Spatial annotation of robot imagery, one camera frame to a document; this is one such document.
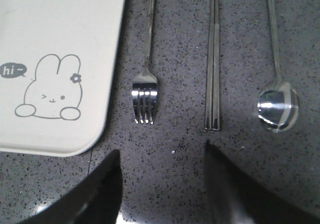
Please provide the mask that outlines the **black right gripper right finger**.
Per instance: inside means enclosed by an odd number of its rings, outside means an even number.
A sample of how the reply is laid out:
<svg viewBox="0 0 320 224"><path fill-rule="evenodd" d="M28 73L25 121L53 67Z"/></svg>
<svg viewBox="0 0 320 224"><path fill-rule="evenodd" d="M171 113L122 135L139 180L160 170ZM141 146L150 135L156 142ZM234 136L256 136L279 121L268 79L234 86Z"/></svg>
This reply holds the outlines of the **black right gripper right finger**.
<svg viewBox="0 0 320 224"><path fill-rule="evenodd" d="M257 183L215 145L205 145L204 176L214 223L319 223Z"/></svg>

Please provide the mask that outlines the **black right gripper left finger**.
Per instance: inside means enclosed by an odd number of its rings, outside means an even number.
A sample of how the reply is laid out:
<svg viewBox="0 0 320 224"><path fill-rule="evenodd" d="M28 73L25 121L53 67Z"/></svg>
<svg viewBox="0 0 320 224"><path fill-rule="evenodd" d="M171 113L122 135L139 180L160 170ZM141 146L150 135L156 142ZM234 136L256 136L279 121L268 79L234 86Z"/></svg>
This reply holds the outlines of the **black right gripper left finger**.
<svg viewBox="0 0 320 224"><path fill-rule="evenodd" d="M116 223L123 194L120 157L113 150L69 193L21 223Z"/></svg>

